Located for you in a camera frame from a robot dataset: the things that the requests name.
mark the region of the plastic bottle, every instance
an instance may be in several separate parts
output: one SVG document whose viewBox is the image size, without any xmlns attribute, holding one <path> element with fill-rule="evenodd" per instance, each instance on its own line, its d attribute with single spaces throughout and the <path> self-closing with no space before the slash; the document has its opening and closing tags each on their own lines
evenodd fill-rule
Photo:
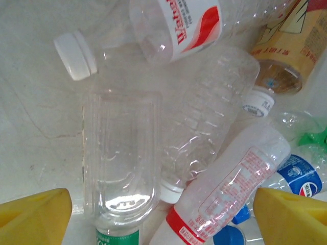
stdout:
<svg viewBox="0 0 327 245">
<path fill-rule="evenodd" d="M 119 0 L 86 30 L 65 33 L 54 40 L 57 52 L 73 80 L 83 80 L 104 69 L 107 60 L 143 58 L 128 18 L 129 0 Z"/>
<path fill-rule="evenodd" d="M 232 220 L 289 154 L 289 144 L 274 128 L 248 127 L 188 186 L 150 245 L 203 244 Z"/>
<path fill-rule="evenodd" d="M 160 196 L 159 99 L 109 90 L 84 100 L 84 214 L 96 244 L 142 244 L 140 225 Z"/>
<path fill-rule="evenodd" d="M 282 18 L 292 0 L 131 0 L 130 19 L 150 63 L 166 64 L 216 40 Z"/>
<path fill-rule="evenodd" d="M 313 197 L 327 190 L 327 146 L 301 145 L 292 151 L 291 157 L 261 186 L 280 189 L 305 197 Z M 247 206 L 253 213 L 255 193 Z"/>
<path fill-rule="evenodd" d="M 205 245 L 265 245 L 255 217 L 240 225 L 229 224 Z"/>
<path fill-rule="evenodd" d="M 297 0 L 285 19 L 267 25 L 252 54 L 261 66 L 256 85 L 268 92 L 253 93 L 248 107 L 260 110 L 262 97 L 267 103 L 272 92 L 294 94 L 303 88 L 327 47 L 326 14 L 324 1 Z"/>
<path fill-rule="evenodd" d="M 245 51 L 214 48 L 196 83 L 165 115 L 160 198 L 167 203 L 175 204 L 187 182 L 215 160 L 259 72 L 258 62 Z"/>
</svg>

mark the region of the brand logo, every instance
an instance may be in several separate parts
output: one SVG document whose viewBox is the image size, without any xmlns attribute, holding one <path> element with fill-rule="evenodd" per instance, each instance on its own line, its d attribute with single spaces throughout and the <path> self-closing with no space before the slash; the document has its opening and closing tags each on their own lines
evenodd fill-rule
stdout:
<svg viewBox="0 0 327 245">
<path fill-rule="evenodd" d="M 301 187 L 299 195 L 303 197 L 311 198 L 315 194 L 317 194 L 317 191 L 318 191 L 318 187 L 316 184 L 312 182 L 307 182 Z"/>
<path fill-rule="evenodd" d="M 173 20 L 176 23 L 175 32 L 177 35 L 177 42 L 180 45 L 186 38 L 186 28 L 184 27 L 184 22 L 182 15 L 179 11 L 178 4 L 176 0 L 166 0 L 169 3 L 170 8 L 173 11 Z"/>
</svg>

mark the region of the red label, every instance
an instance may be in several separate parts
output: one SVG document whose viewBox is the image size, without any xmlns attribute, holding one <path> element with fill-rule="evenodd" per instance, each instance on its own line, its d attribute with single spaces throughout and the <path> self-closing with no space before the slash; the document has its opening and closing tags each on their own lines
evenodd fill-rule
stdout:
<svg viewBox="0 0 327 245">
<path fill-rule="evenodd" d="M 201 245 L 205 242 L 177 214 L 174 208 L 166 217 L 168 225 L 187 245 Z"/>
</svg>

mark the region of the plastic bottle with red label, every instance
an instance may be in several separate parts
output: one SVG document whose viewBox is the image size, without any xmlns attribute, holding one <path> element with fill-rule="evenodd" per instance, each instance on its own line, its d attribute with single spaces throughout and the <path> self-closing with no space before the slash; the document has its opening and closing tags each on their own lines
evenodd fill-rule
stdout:
<svg viewBox="0 0 327 245">
<path fill-rule="evenodd" d="M 150 245 L 203 244 L 233 219 L 289 154 L 288 142 L 271 126 L 246 128 L 183 192 Z"/>
<path fill-rule="evenodd" d="M 293 0 L 131 0 L 130 19 L 152 64 L 166 64 L 217 40 L 280 19 Z"/>
</svg>

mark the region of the clear plastic bottle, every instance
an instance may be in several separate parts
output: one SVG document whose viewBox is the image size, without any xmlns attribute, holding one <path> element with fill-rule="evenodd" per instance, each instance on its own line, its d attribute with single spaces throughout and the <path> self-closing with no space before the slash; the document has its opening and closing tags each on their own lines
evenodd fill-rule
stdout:
<svg viewBox="0 0 327 245">
<path fill-rule="evenodd" d="M 246 222 L 229 224 L 205 245 L 265 245 L 255 217 Z"/>
<path fill-rule="evenodd" d="M 327 190 L 327 146 L 301 145 L 291 157 L 261 186 L 279 189 L 304 197 L 313 197 Z M 253 214 L 255 192 L 247 202 Z"/>
<path fill-rule="evenodd" d="M 140 225 L 160 196 L 159 112 L 156 93 L 93 91 L 84 100 L 84 214 L 96 244 L 142 244 Z"/>
<path fill-rule="evenodd" d="M 293 0 L 131 0 L 130 19 L 150 63 L 166 64 L 216 40 L 282 18 Z"/>
<path fill-rule="evenodd" d="M 128 18 L 129 0 L 119 0 L 103 18 L 86 30 L 65 33 L 54 40 L 73 80 L 83 80 L 103 69 L 107 60 L 144 59 Z"/>
<path fill-rule="evenodd" d="M 150 245 L 204 243 L 232 220 L 289 154 L 289 144 L 271 126 L 248 127 L 188 186 Z"/>
<path fill-rule="evenodd" d="M 259 73 L 251 55 L 235 47 L 212 49 L 196 83 L 165 116 L 161 199 L 174 204 L 188 181 L 216 158 L 230 125 Z"/>
</svg>

